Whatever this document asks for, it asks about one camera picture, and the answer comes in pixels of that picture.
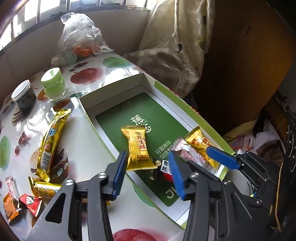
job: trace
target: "green jar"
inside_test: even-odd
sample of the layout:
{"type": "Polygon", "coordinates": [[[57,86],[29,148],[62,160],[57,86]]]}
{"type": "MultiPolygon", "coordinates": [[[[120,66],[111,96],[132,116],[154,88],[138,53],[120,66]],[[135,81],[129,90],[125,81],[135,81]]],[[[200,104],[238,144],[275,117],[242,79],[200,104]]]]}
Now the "green jar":
{"type": "Polygon", "coordinates": [[[46,97],[50,101],[58,101],[65,97],[66,86],[59,68],[49,69],[41,78],[46,97]]]}

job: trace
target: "table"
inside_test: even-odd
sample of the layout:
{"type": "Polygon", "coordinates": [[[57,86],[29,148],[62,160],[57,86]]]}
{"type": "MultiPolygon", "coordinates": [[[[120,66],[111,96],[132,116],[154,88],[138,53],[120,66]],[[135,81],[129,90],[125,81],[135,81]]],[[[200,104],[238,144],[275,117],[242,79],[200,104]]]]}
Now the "table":
{"type": "MultiPolygon", "coordinates": [[[[19,115],[17,105],[10,98],[11,94],[4,99],[3,105],[0,105],[2,127],[0,139],[6,136],[9,142],[8,159],[5,166],[0,168],[2,182],[0,202],[8,193],[5,178],[11,174],[18,194],[32,195],[28,182],[32,168],[31,156],[40,147],[48,125],[55,115],[54,110],[63,107],[61,103],[56,106],[44,96],[40,79],[46,70],[30,78],[31,86],[38,99],[28,116],[19,115]],[[17,155],[15,148],[19,145],[18,141],[23,132],[28,136],[28,141],[20,148],[17,155]]],[[[73,110],[59,141],[64,165],[57,171],[55,180],[61,182],[67,177],[80,182],[104,171],[108,165],[105,157],[110,153],[97,148],[102,140],[98,137],[78,98],[143,70],[115,53],[105,53],[62,67],[61,71],[67,88],[66,101],[63,103],[67,104],[65,108],[73,110]]],[[[8,223],[2,204],[0,212],[8,223]]],[[[11,224],[10,228],[20,240],[26,240],[34,219],[28,210],[21,212],[22,217],[11,224]]],[[[149,233],[157,241],[181,240],[184,235],[184,231],[179,226],[145,200],[141,191],[127,176],[125,176],[120,196],[108,206],[108,213],[113,233],[121,229],[139,229],[149,233]]],[[[83,219],[83,238],[88,236],[86,223],[87,220],[83,219]]]]}

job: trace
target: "window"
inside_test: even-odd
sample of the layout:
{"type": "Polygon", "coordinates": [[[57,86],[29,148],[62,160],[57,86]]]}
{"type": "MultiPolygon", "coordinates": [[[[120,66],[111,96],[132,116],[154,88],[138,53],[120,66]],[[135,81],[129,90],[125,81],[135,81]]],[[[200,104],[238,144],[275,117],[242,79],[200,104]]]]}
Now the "window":
{"type": "Polygon", "coordinates": [[[41,0],[40,21],[66,12],[66,0],[41,0]]]}
{"type": "Polygon", "coordinates": [[[152,9],[154,8],[157,0],[148,0],[146,8],[152,9]]]}
{"type": "Polygon", "coordinates": [[[101,6],[122,5],[123,0],[101,0],[101,6]]]}
{"type": "Polygon", "coordinates": [[[70,11],[79,7],[79,0],[70,0],[70,11]]]}
{"type": "MultiPolygon", "coordinates": [[[[40,23],[43,20],[49,19],[56,15],[66,13],[66,3],[68,0],[40,0],[40,22],[37,18],[38,0],[29,0],[26,5],[18,12],[13,18],[13,22],[7,26],[4,30],[2,37],[0,38],[0,50],[11,42],[11,37],[15,38],[22,32],[26,31],[30,27],[40,23]],[[11,36],[11,27],[13,27],[13,36],[11,36]]],[[[96,5],[101,2],[101,6],[122,6],[124,2],[129,7],[145,7],[146,0],[69,0],[70,11],[74,11],[77,8],[89,8],[96,9],[96,5]]],[[[147,0],[147,8],[152,9],[158,0],[147,0]]],[[[52,18],[45,22],[55,21],[57,18],[52,18]]]]}
{"type": "Polygon", "coordinates": [[[144,7],[146,0],[126,0],[127,6],[144,7]]]}
{"type": "Polygon", "coordinates": [[[40,3],[40,13],[43,13],[47,10],[50,10],[54,7],[58,7],[59,6],[59,0],[41,0],[40,3]]]}
{"type": "Polygon", "coordinates": [[[0,49],[8,45],[10,41],[11,41],[11,24],[9,24],[6,27],[2,37],[0,38],[0,49]]]}
{"type": "Polygon", "coordinates": [[[18,15],[13,18],[13,32],[14,37],[18,36],[22,32],[22,23],[18,24],[18,15]]]}
{"type": "Polygon", "coordinates": [[[38,0],[30,0],[29,2],[27,2],[27,4],[25,5],[25,22],[37,16],[37,7],[38,0]]]}

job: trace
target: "barcode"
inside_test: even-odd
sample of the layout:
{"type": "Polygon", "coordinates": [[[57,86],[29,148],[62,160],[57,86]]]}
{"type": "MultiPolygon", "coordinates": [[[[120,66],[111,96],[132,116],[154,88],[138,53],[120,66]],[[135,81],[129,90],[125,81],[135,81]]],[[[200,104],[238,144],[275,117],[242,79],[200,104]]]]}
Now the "barcode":
{"type": "Polygon", "coordinates": [[[51,153],[49,153],[47,151],[43,151],[43,154],[41,157],[41,168],[44,171],[48,171],[51,158],[52,158],[51,153]]]}

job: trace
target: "glass jar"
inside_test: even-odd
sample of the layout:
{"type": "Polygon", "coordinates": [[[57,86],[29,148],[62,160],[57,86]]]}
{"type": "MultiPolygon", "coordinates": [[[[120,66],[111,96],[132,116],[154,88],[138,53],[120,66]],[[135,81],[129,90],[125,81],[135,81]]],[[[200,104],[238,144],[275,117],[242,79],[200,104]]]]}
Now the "glass jar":
{"type": "Polygon", "coordinates": [[[31,88],[29,80],[20,83],[11,95],[11,99],[16,102],[21,113],[28,114],[36,102],[36,95],[31,88]]]}
{"type": "Polygon", "coordinates": [[[66,86],[59,68],[49,69],[41,78],[44,93],[50,101],[58,101],[65,97],[66,86]]]}

